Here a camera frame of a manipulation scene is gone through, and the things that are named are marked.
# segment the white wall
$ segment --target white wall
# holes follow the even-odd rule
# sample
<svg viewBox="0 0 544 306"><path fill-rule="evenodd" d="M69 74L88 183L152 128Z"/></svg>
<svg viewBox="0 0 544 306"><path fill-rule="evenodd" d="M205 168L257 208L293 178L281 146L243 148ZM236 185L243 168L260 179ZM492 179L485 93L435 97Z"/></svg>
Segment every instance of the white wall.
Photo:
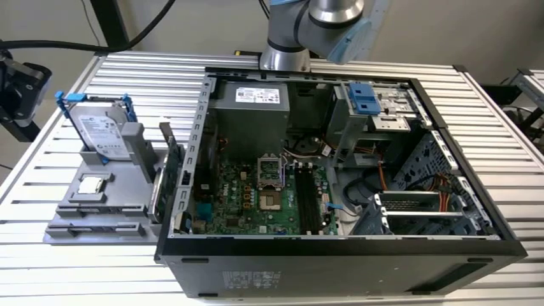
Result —
<svg viewBox="0 0 544 306"><path fill-rule="evenodd" d="M120 0L129 37L137 35L165 0ZM257 0L177 0L135 50L233 54L263 51L268 20Z"/></svg>
<svg viewBox="0 0 544 306"><path fill-rule="evenodd" d="M369 59L464 64L500 82L544 63L544 1L393 0Z"/></svg>

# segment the metal frame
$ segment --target metal frame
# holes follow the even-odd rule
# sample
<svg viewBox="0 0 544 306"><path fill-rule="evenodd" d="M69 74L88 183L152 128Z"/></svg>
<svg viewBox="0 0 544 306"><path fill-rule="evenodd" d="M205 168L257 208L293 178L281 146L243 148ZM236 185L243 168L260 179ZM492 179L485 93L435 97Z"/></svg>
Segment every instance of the metal frame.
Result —
<svg viewBox="0 0 544 306"><path fill-rule="evenodd" d="M520 129L527 132L533 123L544 114L544 70L519 69L511 85L517 86L525 95L533 100L536 109L520 123Z"/></svg>
<svg viewBox="0 0 544 306"><path fill-rule="evenodd" d="M125 52L105 57L95 57L83 72L73 92L85 91L91 95L119 97L128 92L135 97L139 120L147 126L145 137L155 147L165 148L159 129L159 117L169 118L173 133L180 143L187 143L191 129L191 115L196 107L203 70L205 66L229 68L256 68L256 57L205 56ZM447 296L417 298L389 298L384 303L417 304L444 303L444 305L540 305L544 302L544 170L540 153L529 150L528 140L512 122L505 118L493 101L480 92L480 86L451 66L392 64L380 62L352 62L336 66L323 60L312 60L316 73L347 73L356 75L383 75L415 77L428 92L431 101L444 117L451 134L463 149L468 162L477 173L500 212L509 221L517 238L529 256L519 263L476 280L465 288ZM157 293L163 302L183 303L185 296L164 267L153 265L155 246L111 247L49 247L40 244L43 229L32 228L53 217L56 203L67 190L81 160L73 156L81 143L71 134L71 127L59 120L60 112L52 116L29 150L24 153L15 170L0 186L0 244L3 254L15 257L1 259L15 281L16 288L27 288L25 295L48 295L48 302L60 303L143 303L155 302ZM39 254L40 260L28 255ZM41 268L72 267L77 276L51 270L47 278L36 274ZM100 275L89 270L100 269ZM40 284L41 282L68 283L68 286ZM5 294L20 296L12 285ZM12 297L13 302L36 301L35 296ZM263 300L247 298L224 303L275 303L289 305L360 305L376 303L365 297L349 298L287 298Z"/></svg>
<svg viewBox="0 0 544 306"><path fill-rule="evenodd" d="M127 45L128 35L117 0L91 0L91 5L108 47Z"/></svg>

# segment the floor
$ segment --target floor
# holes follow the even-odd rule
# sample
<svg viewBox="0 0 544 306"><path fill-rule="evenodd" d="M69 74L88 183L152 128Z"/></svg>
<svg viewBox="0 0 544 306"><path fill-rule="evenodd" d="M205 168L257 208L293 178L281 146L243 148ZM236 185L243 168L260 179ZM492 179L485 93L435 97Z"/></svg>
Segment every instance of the floor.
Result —
<svg viewBox="0 0 544 306"><path fill-rule="evenodd" d="M36 122L39 127L44 126L47 120L51 117L51 114L55 111L55 108L56 108L55 101L51 99L44 100L36 113L36 117L33 118L33 121ZM0 164L8 167L13 167L17 164L19 159L27 150L29 143L19 142L1 126L0 126L0 143L1 143ZM4 167L0 167L0 184L8 177L9 172L11 170L5 169Z"/></svg>

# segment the cable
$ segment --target cable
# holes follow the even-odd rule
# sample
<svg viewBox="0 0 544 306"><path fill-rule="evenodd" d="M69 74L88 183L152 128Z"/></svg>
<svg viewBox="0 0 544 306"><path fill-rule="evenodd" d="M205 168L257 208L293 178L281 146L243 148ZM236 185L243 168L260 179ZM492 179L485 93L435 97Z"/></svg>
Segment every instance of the cable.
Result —
<svg viewBox="0 0 544 306"><path fill-rule="evenodd" d="M344 186L344 188L341 189L341 195L344 197L344 199L347 200L347 202L349 202L349 204L355 205L355 206L363 206L363 205L368 205L369 204L369 200L364 199L364 201L357 201L353 200L352 198L349 198L349 188L352 188L353 186L356 186L359 183L363 183L365 188L369 190L369 192L372 194L379 193L381 190L379 188L376 188L375 186L371 185L371 183L367 181L368 176L371 174L371 172L376 171L377 168L369 168L365 169L365 171L361 173L361 176L357 177L355 180L352 180L349 183L347 183L347 185Z"/></svg>
<svg viewBox="0 0 544 306"><path fill-rule="evenodd" d="M343 210L344 212L345 212L345 214L348 215L348 216L351 216L351 217L359 217L359 215L353 215L345 208L335 208L335 207L331 207L332 209L337 209L337 210Z"/></svg>
<svg viewBox="0 0 544 306"><path fill-rule="evenodd" d="M411 190L415 186L417 186L420 183L425 182L428 179L432 179L435 177L435 174L427 175L425 177L421 177L416 182L411 183L404 190Z"/></svg>
<svg viewBox="0 0 544 306"><path fill-rule="evenodd" d="M264 16L267 16L267 19L271 19L271 11L268 10L267 5L264 4L264 0L259 0L259 4L261 6Z"/></svg>
<svg viewBox="0 0 544 306"><path fill-rule="evenodd" d="M524 107L520 107L520 106L515 106L515 105L507 105L507 106L503 107L503 109L504 109L504 108L513 108L513 109L516 109L516 110L524 110L524 111L528 112L528 113L532 113L532 112L533 112L532 110L529 110L529 109L527 109L527 108L524 108Z"/></svg>
<svg viewBox="0 0 544 306"><path fill-rule="evenodd" d="M72 49L89 52L105 52L115 53L131 49L140 41L145 38L149 32L155 29L159 22L163 20L169 8L172 7L176 0L168 0L161 11L156 15L155 19L149 22L141 33L128 42L127 45L120 47L101 47L95 45L87 45L84 43L69 43L65 41L55 40L13 40L13 41L0 41L0 49L21 49L21 48L60 48Z"/></svg>
<svg viewBox="0 0 544 306"><path fill-rule="evenodd" d="M292 157L300 158L300 159L303 159L303 158L312 158L312 157L321 157L321 155L301 155L301 154L293 153L293 152L291 152L287 148L283 148L283 150L284 150Z"/></svg>
<svg viewBox="0 0 544 306"><path fill-rule="evenodd" d="M0 164L0 168L5 168L5 169L8 169L8 170L13 170L12 167L9 167L9 166L7 166L7 165L4 165L4 164Z"/></svg>
<svg viewBox="0 0 544 306"><path fill-rule="evenodd" d="M501 81L500 81L500 83L499 83L499 85L503 85L503 84L504 84L504 82L507 82L507 81L508 81L508 79L509 79L509 77L508 77L508 78L505 78L504 80L501 80Z"/></svg>
<svg viewBox="0 0 544 306"><path fill-rule="evenodd" d="M96 44L100 46L99 36L96 36L95 28L92 27L91 20L88 19L88 12L87 12L85 0L81 0L81 5L83 5L83 11L85 12L85 18L87 18L88 27L91 28L92 35L95 36Z"/></svg>

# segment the aluminum slotted table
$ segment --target aluminum slotted table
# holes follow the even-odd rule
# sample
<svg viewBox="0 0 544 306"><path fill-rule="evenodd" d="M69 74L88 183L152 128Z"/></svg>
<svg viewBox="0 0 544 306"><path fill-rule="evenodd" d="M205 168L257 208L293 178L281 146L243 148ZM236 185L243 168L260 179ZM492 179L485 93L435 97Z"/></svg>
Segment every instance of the aluminum slotted table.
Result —
<svg viewBox="0 0 544 306"><path fill-rule="evenodd" d="M93 96L132 96L145 138L165 143L169 120L187 142L205 66L256 68L257 58L124 52L95 57L72 87ZM3 305L169 303L180 305L492 305L544 304L544 157L468 73L453 66L313 60L316 73L417 78L468 161L509 221L528 258L444 297L189 300L155 246L49 246L41 243L81 158L81 141L56 111L0 187L0 300Z"/></svg>

